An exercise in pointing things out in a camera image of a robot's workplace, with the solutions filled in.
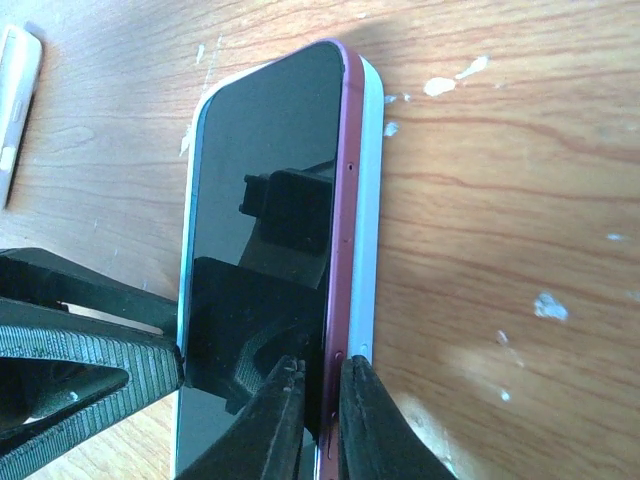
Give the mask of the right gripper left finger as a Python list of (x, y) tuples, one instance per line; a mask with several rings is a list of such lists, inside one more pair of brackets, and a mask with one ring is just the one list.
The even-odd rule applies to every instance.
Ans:
[(177, 306), (40, 248), (1, 252), (1, 476), (178, 390)]

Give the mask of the pink translucent phone case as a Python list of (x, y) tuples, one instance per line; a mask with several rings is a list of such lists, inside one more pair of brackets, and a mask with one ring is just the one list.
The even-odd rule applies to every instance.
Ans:
[(1, 208), (8, 203), (14, 168), (36, 90), (43, 47), (32, 33), (7, 25), (1, 35)]

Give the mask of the light blue phone case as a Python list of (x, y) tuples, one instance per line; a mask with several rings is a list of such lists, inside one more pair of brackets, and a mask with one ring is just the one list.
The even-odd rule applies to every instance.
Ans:
[[(382, 136), (384, 117), (384, 92), (381, 78), (375, 68), (361, 60), (364, 68), (364, 105), (361, 133), (359, 187), (357, 198), (356, 227), (354, 235), (354, 267), (351, 295), (351, 314), (347, 356), (362, 355), (373, 359), (376, 267), (380, 218), (380, 192), (382, 170)], [(186, 352), (188, 333), (187, 300), (191, 286), (190, 246), (195, 230), (196, 194), (198, 183), (199, 154), (196, 152), (197, 137), (201, 131), (199, 119), (210, 99), (226, 85), (265, 68), (265, 63), (229, 75), (206, 89), (193, 114), (191, 130), (186, 138), (190, 141), (187, 169), (184, 228), (180, 263), (178, 294), (177, 344)]]

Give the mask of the red-edged black phone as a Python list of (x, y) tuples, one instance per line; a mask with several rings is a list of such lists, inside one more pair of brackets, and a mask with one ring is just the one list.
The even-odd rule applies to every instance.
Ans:
[(212, 87), (193, 123), (174, 470), (231, 427), (285, 355), (306, 364), (305, 461), (333, 477), (347, 353), (364, 66), (326, 39)]

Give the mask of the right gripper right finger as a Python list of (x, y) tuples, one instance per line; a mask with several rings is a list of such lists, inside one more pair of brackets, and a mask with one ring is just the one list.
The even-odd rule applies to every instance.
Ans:
[(370, 362), (343, 362), (339, 399), (341, 479), (452, 479), (411, 429)]

